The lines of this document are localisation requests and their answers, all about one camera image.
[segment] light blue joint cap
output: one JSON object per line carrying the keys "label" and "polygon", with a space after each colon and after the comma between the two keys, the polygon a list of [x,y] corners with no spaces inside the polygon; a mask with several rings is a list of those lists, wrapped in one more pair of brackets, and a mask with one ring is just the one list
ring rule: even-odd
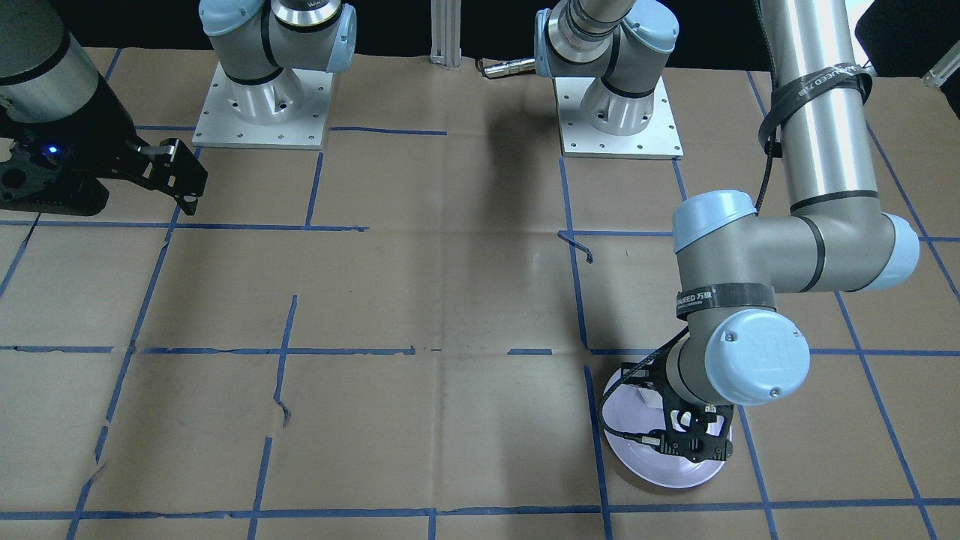
{"label": "light blue joint cap", "polygon": [[353,64],[353,50],[357,43],[357,12],[350,4],[344,4],[337,26],[337,38],[326,63],[328,73],[343,73]]}
{"label": "light blue joint cap", "polygon": [[680,34],[677,15],[657,0],[636,0],[623,23],[640,42],[665,55],[673,52]]}
{"label": "light blue joint cap", "polygon": [[537,12],[537,20],[534,22],[534,62],[537,66],[537,74],[541,77],[553,77],[550,74],[550,61],[548,60],[549,45],[546,42],[546,21],[550,17],[550,10],[540,10]]}
{"label": "light blue joint cap", "polygon": [[920,260],[920,239],[910,224],[898,215],[886,212],[883,215],[894,224],[894,251],[879,276],[861,291],[888,289],[905,282]]}
{"label": "light blue joint cap", "polygon": [[236,30],[257,16],[262,7],[263,0],[200,0],[204,33],[216,37]]}
{"label": "light blue joint cap", "polygon": [[796,325],[765,309],[744,309],[710,337],[707,377],[724,399],[763,405],[792,394],[810,370],[810,349]]}
{"label": "light blue joint cap", "polygon": [[691,197],[673,212],[673,253],[755,213],[753,199],[743,191],[720,189]]}

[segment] blue grid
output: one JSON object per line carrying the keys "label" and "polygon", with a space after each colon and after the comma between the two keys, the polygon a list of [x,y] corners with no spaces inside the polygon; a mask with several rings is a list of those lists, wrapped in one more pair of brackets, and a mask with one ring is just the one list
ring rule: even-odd
{"label": "blue grid", "polygon": [[[107,71],[106,78],[112,74],[113,68],[115,67],[122,49],[118,50],[113,57],[113,60],[110,64],[110,67]],[[763,107],[762,100],[759,98],[759,93],[756,89],[752,75],[748,72],[747,77],[750,80],[750,83],[753,87],[757,102],[761,111],[765,111]],[[144,130],[175,130],[175,131],[192,131],[192,126],[138,126],[139,129]],[[380,128],[365,128],[357,126],[346,126],[339,128],[331,128],[331,131],[359,131],[359,132],[368,132],[368,133],[378,133],[384,135],[447,135],[446,132],[440,131],[413,131],[413,130],[388,130]],[[880,143],[876,138],[873,130],[870,130],[870,135],[873,138],[873,141],[880,151],[881,155],[884,158],[886,165],[888,166],[891,174],[894,177],[895,182],[898,185],[900,194],[906,202],[907,206],[910,208],[911,214],[914,217],[918,227],[921,229],[922,241],[927,244],[934,257],[936,258],[938,265],[940,266],[944,276],[948,280],[948,283],[955,295],[957,295],[957,288],[954,284],[952,277],[950,276],[946,266],[940,259],[940,256],[936,250],[935,244],[940,242],[945,243],[956,243],[960,242],[958,237],[946,237],[946,236],[929,236],[926,233],[920,216],[914,210],[912,204],[907,197],[905,190],[903,189],[899,177],[897,177],[892,164],[887,159],[886,154],[883,152],[880,147]],[[311,225],[311,220],[313,217],[314,207],[316,205],[317,194],[320,185],[321,170],[323,167],[324,155],[320,153],[317,160],[317,166],[314,176],[314,183],[312,186],[310,199],[308,203],[308,209],[306,211],[306,217],[304,220],[303,226],[286,226],[286,225],[234,225],[234,224],[183,224],[179,223],[180,210],[175,209],[173,215],[168,223],[122,223],[122,222],[67,222],[67,221],[46,221],[40,222],[39,215],[33,220],[6,220],[0,221],[0,226],[23,226],[29,227],[28,233],[25,235],[21,245],[16,253],[16,256],[13,259],[9,269],[4,275],[4,279],[0,282],[0,297],[2,297],[7,286],[9,285],[11,278],[19,264],[19,261],[22,259],[31,239],[33,232],[36,230],[36,227],[113,227],[113,228],[156,228],[156,229],[166,229],[166,236],[164,239],[164,245],[161,248],[156,264],[154,267],[153,274],[151,276],[150,284],[148,285],[144,300],[141,304],[140,311],[137,316],[136,323],[134,325],[130,344],[127,347],[126,353],[124,355],[124,361],[122,363],[120,372],[117,376],[116,383],[112,392],[110,399],[110,404],[108,406],[108,411],[106,414],[107,423],[102,426],[100,435],[97,440],[97,445],[94,450],[94,455],[96,461],[99,463],[101,452],[104,448],[104,445],[108,439],[109,433],[109,424],[112,421],[113,415],[116,411],[117,403],[119,400],[120,392],[122,390],[122,385],[124,378],[127,373],[127,369],[130,365],[130,361],[134,352],[139,352],[141,354],[147,355],[209,355],[209,354],[235,354],[235,355],[278,355],[277,363],[277,374],[276,374],[276,391],[274,395],[275,402],[278,406],[282,407],[286,414],[286,407],[281,400],[282,393],[282,384],[284,377],[285,369],[285,360],[288,355],[378,355],[378,356],[390,356],[390,355],[415,355],[417,351],[411,347],[409,349],[322,349],[322,348],[291,348],[289,347],[290,331],[293,328],[294,318],[296,315],[297,309],[297,296],[295,295],[292,298],[290,310],[287,316],[286,325],[284,327],[284,334],[281,340],[281,346],[279,348],[269,348],[269,349],[231,349],[231,350],[221,350],[221,349],[212,349],[212,348],[149,348],[137,351],[136,349],[136,339],[139,335],[140,329],[143,324],[144,317],[146,315],[147,309],[149,307],[150,301],[152,299],[154,289],[156,287],[156,281],[159,277],[159,274],[162,270],[163,262],[166,257],[167,248],[169,243],[172,240],[174,231],[177,229],[222,229],[222,230],[277,230],[277,231],[316,231],[316,232],[363,232],[366,231],[367,227],[358,227],[358,226],[346,226],[346,227],[336,227],[336,226],[313,226]],[[578,324],[580,330],[581,341],[584,345],[584,348],[590,353],[598,356],[628,356],[628,355],[647,355],[651,350],[644,349],[626,349],[626,350],[600,350],[600,349],[591,349],[588,345],[588,336],[587,336],[587,327],[584,314],[584,304],[583,304],[583,294],[580,284],[580,273],[577,260],[577,250],[584,251],[588,255],[588,260],[592,260],[592,253],[589,248],[584,244],[576,241],[577,236],[640,236],[640,237],[664,237],[670,236],[670,232],[664,231],[581,231],[577,230],[574,227],[572,219],[572,210],[569,196],[569,189],[567,184],[566,169],[564,165],[564,159],[560,158],[560,176],[562,182],[563,196],[564,196],[564,209],[566,215],[566,229],[559,231],[559,236],[566,240],[570,246],[570,264],[572,269],[573,276],[573,289],[577,307],[578,315]],[[684,187],[684,180],[681,174],[680,164],[674,160],[673,168],[677,180],[678,189],[682,199],[686,199],[686,190]],[[69,521],[70,527],[67,533],[67,539],[71,540],[75,537],[77,532],[77,527],[79,522],[82,520],[129,520],[129,519],[224,519],[224,518],[234,518],[234,519],[249,519],[250,526],[248,531],[248,540],[255,539],[257,523],[259,520],[269,520],[269,519],[282,519],[282,518],[337,518],[337,517],[410,517],[410,518],[426,518],[428,520],[428,538],[433,540],[436,538],[436,519],[438,516],[497,516],[497,515],[549,515],[549,514],[599,514],[603,518],[605,537],[608,539],[613,539],[613,529],[612,529],[612,514],[624,514],[624,513],[649,513],[649,512],[706,512],[706,511],[757,511],[762,510],[766,516],[767,523],[769,526],[770,536],[772,539],[776,540],[778,538],[776,523],[774,521],[773,510],[780,509],[802,509],[802,508],[838,508],[838,507],[902,507],[902,506],[912,506],[917,507],[921,512],[921,515],[924,520],[924,524],[927,528],[927,532],[931,539],[935,540],[937,538],[936,533],[933,529],[933,525],[930,522],[929,516],[927,514],[926,508],[929,506],[957,506],[960,505],[960,498],[939,498],[939,499],[925,499],[920,493],[919,488],[917,487],[916,481],[913,478],[913,475],[910,471],[909,464],[905,456],[903,455],[902,449],[900,447],[900,442],[897,438],[897,435],[894,431],[892,422],[887,414],[886,408],[884,407],[883,401],[879,394],[879,390],[876,387],[876,383],[873,379],[873,375],[870,371],[870,366],[866,360],[866,356],[948,356],[956,357],[960,356],[960,351],[926,351],[926,350],[871,350],[863,349],[860,345],[859,339],[856,335],[856,330],[853,326],[850,315],[847,312],[846,306],[844,304],[842,296],[837,293],[836,300],[840,306],[848,329],[850,331],[854,348],[853,349],[814,349],[811,351],[814,355],[857,355],[859,356],[864,373],[868,379],[868,382],[873,391],[874,397],[876,399],[877,407],[880,411],[880,414],[884,420],[885,426],[888,430],[888,433],[891,438],[891,442],[894,445],[898,457],[900,459],[900,464],[902,466],[903,472],[910,484],[911,490],[913,492],[912,499],[858,499],[858,500],[823,500],[823,501],[786,501],[786,502],[772,502],[769,500],[767,495],[765,482],[762,475],[761,464],[759,457],[756,453],[756,447],[754,444],[754,437],[750,430],[750,425],[747,419],[746,411],[742,408],[738,408],[738,414],[740,416],[741,423],[743,424],[743,429],[746,435],[746,444],[750,453],[751,461],[756,475],[757,487],[760,492],[761,501],[755,503],[671,503],[671,504],[612,504],[609,501],[609,496],[607,493],[606,486],[606,472],[603,463],[603,453],[602,446],[600,443],[600,429],[597,421],[597,411],[595,407],[595,396],[593,391],[593,381],[592,373],[588,366],[584,368],[585,374],[585,385],[586,385],[586,394],[588,398],[588,407],[590,412],[590,421],[591,421],[591,430],[593,437],[593,446],[594,446],[594,457],[596,461],[597,469],[597,481],[600,492],[600,504],[598,505],[573,505],[573,506],[513,506],[513,507],[504,507],[504,506],[484,506],[484,507],[467,507],[467,508],[457,508],[451,510],[439,510],[435,507],[428,508],[377,508],[377,509],[361,509],[361,508],[344,508],[344,509],[307,509],[307,508],[293,508],[293,509],[275,509],[275,510],[263,510],[261,509],[261,503],[263,498],[263,491],[266,485],[267,476],[269,473],[269,464],[270,464],[270,454],[273,439],[271,437],[266,437],[264,440],[263,454],[261,457],[260,468],[257,476],[257,485],[256,492],[254,494],[254,502],[252,508],[247,509],[236,509],[236,510],[213,510],[205,512],[186,512],[186,513],[164,513],[164,512],[124,512],[124,511],[90,511],[85,510],[84,506],[86,503],[86,498],[89,495],[90,487],[97,478],[97,474],[94,474],[90,479],[88,479],[79,494],[76,507],[73,511],[27,511],[27,512],[2,512],[0,511],[0,521],[19,521],[19,520],[59,520],[59,521]],[[113,352],[113,347],[75,347],[75,346],[61,346],[61,345],[0,345],[0,351],[3,350],[14,350],[22,353],[48,353],[52,351],[61,351],[67,353],[75,354],[107,354]],[[552,350],[550,349],[511,349],[507,352],[508,355],[512,356],[537,356],[537,355],[551,355]]]}

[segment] black cable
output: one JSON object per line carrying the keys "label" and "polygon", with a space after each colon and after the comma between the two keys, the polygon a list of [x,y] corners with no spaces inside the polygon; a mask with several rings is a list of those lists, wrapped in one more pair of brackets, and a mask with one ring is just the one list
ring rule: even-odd
{"label": "black cable", "polygon": [[675,345],[677,345],[677,343],[680,343],[680,340],[683,339],[685,335],[687,335],[689,330],[690,330],[689,327],[684,327],[684,329],[681,330],[679,333],[677,333],[677,335],[671,337],[670,341],[667,341],[663,345],[660,345],[660,347],[657,348],[653,353],[650,353],[649,355],[647,355],[646,358],[641,360],[636,366],[630,368],[630,370],[627,371],[627,373],[621,374],[620,379],[617,379],[611,385],[611,387],[606,392],[604,392],[603,397],[600,398],[600,402],[597,404],[597,408],[598,408],[597,414],[600,416],[600,426],[603,427],[604,431],[606,431],[611,435],[616,435],[617,437],[627,439],[629,441],[640,442],[640,438],[644,433],[628,433],[626,431],[615,430],[610,426],[608,426],[607,419],[604,418],[604,415],[603,415],[603,406],[607,403],[607,400],[610,398],[610,396],[613,395],[613,392],[615,392],[616,389],[623,384],[624,380],[627,380],[630,377],[636,375],[638,371],[650,365],[650,363],[656,360],[657,358],[668,354],[670,350],[673,349]]}
{"label": "black cable", "polygon": [[[760,25],[760,34],[763,36],[763,44],[767,48],[767,59],[770,61],[770,86],[771,93],[780,85],[777,77],[777,61],[774,59],[773,46],[770,44],[770,37],[767,36],[767,27],[763,24],[763,9],[760,7],[759,0],[754,0],[754,12],[756,13],[756,22]],[[767,185],[770,183],[770,173],[774,167],[774,148],[777,146],[777,130],[770,134],[767,144],[763,150],[767,154],[767,163],[763,169],[763,180],[760,182],[760,190],[756,195],[756,213],[760,214],[760,207],[763,206],[763,198],[767,195]]]}

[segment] plate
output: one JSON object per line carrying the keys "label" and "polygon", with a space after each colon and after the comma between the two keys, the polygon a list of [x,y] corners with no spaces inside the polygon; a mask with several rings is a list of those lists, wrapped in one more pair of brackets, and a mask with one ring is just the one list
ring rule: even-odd
{"label": "plate", "polygon": [[[607,382],[607,391],[620,379],[620,370],[613,373]],[[663,411],[648,406],[640,396],[639,388],[622,384],[607,400],[603,410],[607,425],[615,430],[641,433],[662,430]],[[720,425],[710,426],[710,433],[720,432]],[[642,479],[658,486],[683,489],[694,487],[712,479],[723,468],[725,461],[707,460],[692,463],[685,457],[664,455],[645,444],[622,439],[604,431],[613,453],[624,465]]]}

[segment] white mounting plate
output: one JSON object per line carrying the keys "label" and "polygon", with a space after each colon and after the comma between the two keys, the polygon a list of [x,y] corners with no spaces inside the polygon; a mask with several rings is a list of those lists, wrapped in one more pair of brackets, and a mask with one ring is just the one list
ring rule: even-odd
{"label": "white mounting plate", "polygon": [[320,150],[326,135],[333,74],[294,69],[303,84],[305,103],[298,116],[279,124],[258,125],[244,121],[232,109],[227,75],[220,64],[206,94],[204,110],[193,134],[196,146],[213,148],[285,148]]}
{"label": "white mounting plate", "polygon": [[605,134],[587,122],[580,109],[580,102],[592,82],[590,77],[554,79],[564,156],[672,160],[684,154],[663,78],[657,82],[654,89],[654,113],[650,116],[650,123],[636,135]]}

